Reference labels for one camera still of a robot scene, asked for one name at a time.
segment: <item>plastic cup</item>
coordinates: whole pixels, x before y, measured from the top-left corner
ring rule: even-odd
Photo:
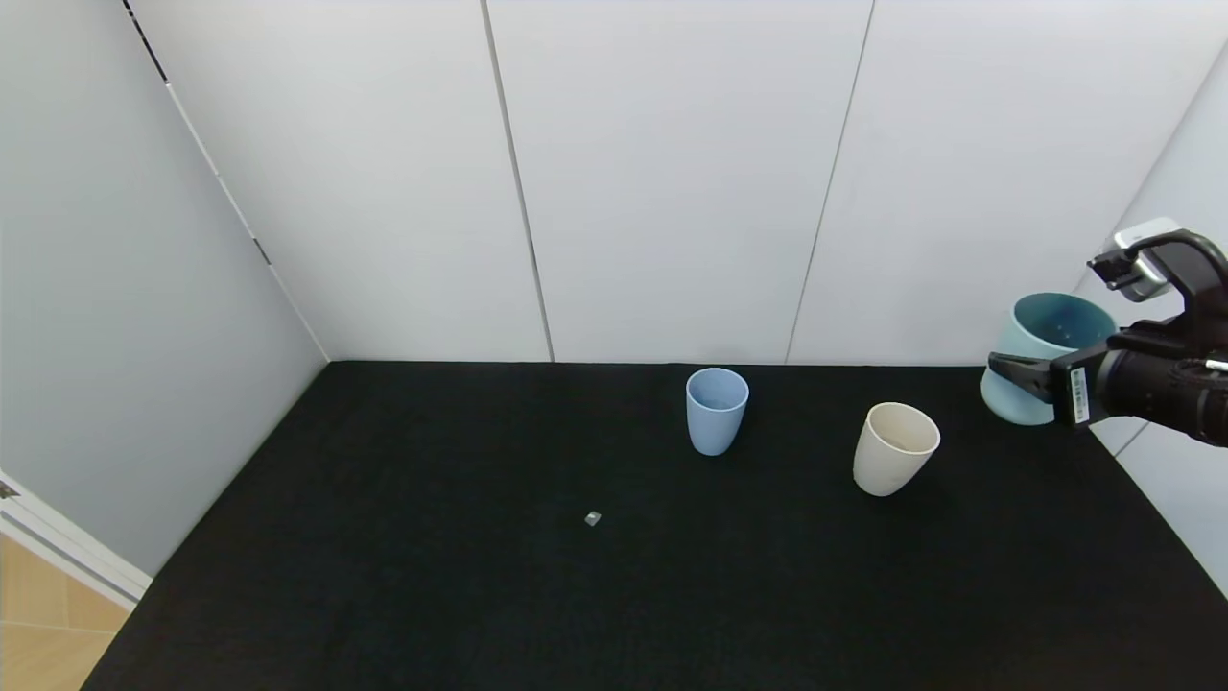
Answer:
[[[852,479],[868,495],[887,497],[907,485],[942,442],[930,416],[904,404],[866,414],[852,458]]]
[[[691,446],[705,457],[720,457],[733,444],[750,387],[737,373],[722,368],[701,369],[686,380],[686,432]]]
[[[1095,345],[1117,330],[1108,312],[1066,292],[1034,292],[1016,301],[996,351],[1051,361]],[[981,399],[1014,425],[1054,422],[1054,407],[985,368]]]

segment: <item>wall seam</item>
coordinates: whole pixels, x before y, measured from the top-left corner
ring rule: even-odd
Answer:
[[[823,231],[823,216],[828,211],[828,201],[831,200],[831,183],[836,178],[836,163],[840,162],[840,149],[844,146],[844,135],[849,129],[849,113],[852,112],[852,101],[857,93],[857,77],[861,76],[861,65],[866,58],[866,44],[869,42],[869,27],[874,23],[874,5],[877,0],[871,0],[869,12],[866,15],[866,33],[861,37],[861,50],[857,53],[857,68],[852,72],[852,85],[849,87],[849,102],[845,104],[845,117],[840,123],[840,137],[836,139],[836,152],[831,157],[831,172],[828,174],[828,185],[823,190],[823,206],[819,209],[819,222],[814,227],[814,241],[810,243],[810,258],[806,263],[806,276],[802,277],[802,292],[797,296],[797,309],[793,312],[793,328],[788,331],[788,344],[785,347],[785,365],[793,355],[793,338],[797,335],[797,323],[802,318],[802,303],[806,301],[806,286],[810,282],[810,270],[814,268],[814,253],[819,247],[819,232]]]
[[[200,151],[201,156],[204,156],[205,163],[209,164],[209,169],[214,173],[214,179],[216,179],[217,184],[221,185],[222,193],[226,194],[226,200],[230,201],[231,209],[235,210],[239,222],[243,223],[243,230],[247,231],[248,237],[253,239],[257,249],[264,257],[264,260],[269,266],[269,272],[273,274],[273,279],[278,282],[278,288],[281,290],[286,301],[290,302],[290,307],[295,311],[295,315],[298,317],[303,328],[307,329],[307,335],[309,335],[312,342],[316,344],[316,349],[319,350],[319,355],[324,357],[324,362],[333,362],[332,358],[328,357],[328,351],[324,351],[323,342],[321,342],[319,338],[316,335],[316,329],[313,329],[311,323],[307,322],[307,317],[305,317],[302,309],[298,308],[298,302],[296,302],[293,295],[290,293],[290,288],[286,287],[281,275],[273,268],[273,263],[269,260],[268,250],[260,244],[260,241],[257,239],[255,233],[252,232],[252,226],[247,222],[247,216],[243,215],[243,210],[239,209],[238,201],[235,200],[235,195],[231,194],[230,188],[226,185],[226,180],[222,179],[221,172],[217,169],[217,164],[214,163],[214,157],[209,155],[209,149],[205,147],[205,142],[200,139],[200,134],[196,133],[195,125],[192,124],[192,118],[188,117],[188,112],[183,108],[179,96],[174,92],[174,86],[171,85],[171,80],[166,75],[166,70],[162,69],[161,60],[157,59],[154,47],[150,45],[149,38],[145,37],[145,29],[141,28],[141,23],[136,18],[136,12],[133,10],[131,5],[128,4],[128,0],[122,0],[122,2],[124,5],[124,10],[128,12],[128,18],[133,22],[133,28],[136,29],[136,34],[141,37],[141,43],[145,44],[145,52],[149,53],[150,60],[154,63],[154,68],[157,69],[158,76],[162,77],[162,83],[166,85],[166,91],[171,95],[171,102],[174,103],[176,110],[179,112],[179,118],[183,120],[183,124],[188,125],[188,131],[192,134],[193,141],[196,142],[196,150]]]
[[[486,45],[490,49],[490,66],[495,72],[495,93],[499,96],[499,110],[503,117],[503,135],[507,137],[507,155],[512,163],[512,179],[516,182],[516,198],[521,204],[521,223],[524,227],[524,239],[529,245],[529,264],[533,266],[533,285],[538,292],[538,309],[542,312],[542,330],[545,334],[545,350],[550,362],[554,357],[554,339],[550,336],[550,318],[545,309],[545,292],[542,290],[542,271],[538,269],[537,247],[533,244],[533,230],[529,226],[529,210],[524,203],[524,185],[521,183],[521,163],[516,157],[516,141],[512,137],[512,120],[507,115],[507,98],[503,95],[503,75],[499,68],[499,52],[495,48],[495,29],[490,22],[490,7],[486,0],[479,0],[481,21],[486,27]]]

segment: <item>robotic arm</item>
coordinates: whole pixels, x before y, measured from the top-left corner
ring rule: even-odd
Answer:
[[[1176,287],[1185,309],[1137,320],[1054,361],[990,353],[989,367],[1082,430],[1136,416],[1228,447],[1228,260],[1206,237],[1158,218],[1116,233],[1088,261],[1110,290],[1142,302]]]

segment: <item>wall panel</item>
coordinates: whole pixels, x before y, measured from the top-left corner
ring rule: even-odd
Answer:
[[[548,358],[478,0],[133,6],[329,357]]]
[[[785,361],[869,5],[491,0],[560,361]]]
[[[1228,2],[878,0],[790,363],[981,365],[1070,290],[1228,36]]]

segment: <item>barcode sticker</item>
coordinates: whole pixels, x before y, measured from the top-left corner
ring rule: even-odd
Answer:
[[[1092,419],[1087,404],[1087,374],[1084,368],[1071,371],[1071,403],[1074,404],[1074,425],[1082,425]]]

